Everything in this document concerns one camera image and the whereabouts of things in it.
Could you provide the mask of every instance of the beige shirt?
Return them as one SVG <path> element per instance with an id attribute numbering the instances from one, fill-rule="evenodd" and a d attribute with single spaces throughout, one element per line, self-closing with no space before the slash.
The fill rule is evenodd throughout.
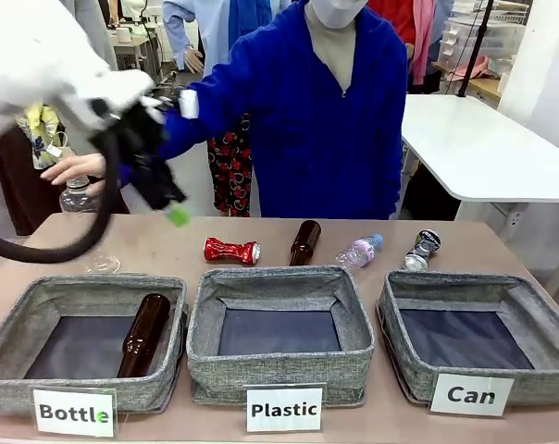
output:
<path id="1" fill-rule="evenodd" d="M 327 28 L 309 3 L 304 7 L 306 25 L 315 54 L 335 76 L 345 92 L 352 83 L 355 52 L 355 21 L 341 30 Z"/>

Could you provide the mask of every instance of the white face mask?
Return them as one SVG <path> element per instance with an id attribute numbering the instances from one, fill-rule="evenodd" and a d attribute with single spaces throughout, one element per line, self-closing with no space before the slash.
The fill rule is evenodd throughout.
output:
<path id="1" fill-rule="evenodd" d="M 345 28 L 366 5 L 367 0 L 310 0 L 318 19 L 327 28 Z"/>

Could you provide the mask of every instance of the clear plastic bottle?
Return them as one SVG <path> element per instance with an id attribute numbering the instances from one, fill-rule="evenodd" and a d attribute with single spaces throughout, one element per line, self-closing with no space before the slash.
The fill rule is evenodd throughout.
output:
<path id="1" fill-rule="evenodd" d="M 90 181 L 80 176 L 66 182 L 67 188 L 59 196 L 59 207 L 64 213 L 95 213 L 99 199 L 87 194 Z M 103 254 L 101 248 L 95 248 L 84 256 L 86 273 L 117 273 L 121 262 L 117 257 Z"/>
<path id="2" fill-rule="evenodd" d="M 98 208 L 98 199 L 86 192 L 90 181 L 80 176 L 66 183 L 67 188 L 59 196 L 59 206 L 64 213 L 94 213 Z"/>
<path id="3" fill-rule="evenodd" d="M 349 248 L 335 256 L 340 265 L 354 270 L 368 264 L 382 248 L 382 236 L 373 234 L 368 238 L 356 240 Z"/>

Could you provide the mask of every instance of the gray fabric bin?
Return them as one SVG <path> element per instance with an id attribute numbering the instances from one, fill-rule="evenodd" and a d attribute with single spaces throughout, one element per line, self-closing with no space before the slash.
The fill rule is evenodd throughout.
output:
<path id="1" fill-rule="evenodd" d="M 393 271 L 378 309 L 414 400 L 446 373 L 512 378 L 508 405 L 559 403 L 559 310 L 525 279 Z"/>
<path id="2" fill-rule="evenodd" d="M 153 292 L 170 300 L 171 312 L 149 375 L 117 378 L 127 329 L 142 298 Z M 185 283 L 173 277 L 83 275 L 33 282 L 0 326 L 0 414 L 31 414 L 31 387 L 39 386 L 115 389 L 120 413 L 162 412 L 179 371 L 185 294 Z"/>
<path id="3" fill-rule="evenodd" d="M 338 266 L 210 271 L 187 337 L 193 399 L 209 404 L 244 404 L 248 385 L 326 383 L 325 405 L 361 405 L 373 351 L 357 287 Z"/>

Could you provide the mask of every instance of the red patterned pants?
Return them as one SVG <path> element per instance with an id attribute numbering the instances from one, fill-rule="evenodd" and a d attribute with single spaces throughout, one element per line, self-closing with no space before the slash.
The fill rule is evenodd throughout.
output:
<path id="1" fill-rule="evenodd" d="M 249 143 L 249 116 L 233 132 L 207 141 L 207 158 L 214 181 L 214 206 L 231 216 L 248 217 L 251 209 L 253 160 Z"/>

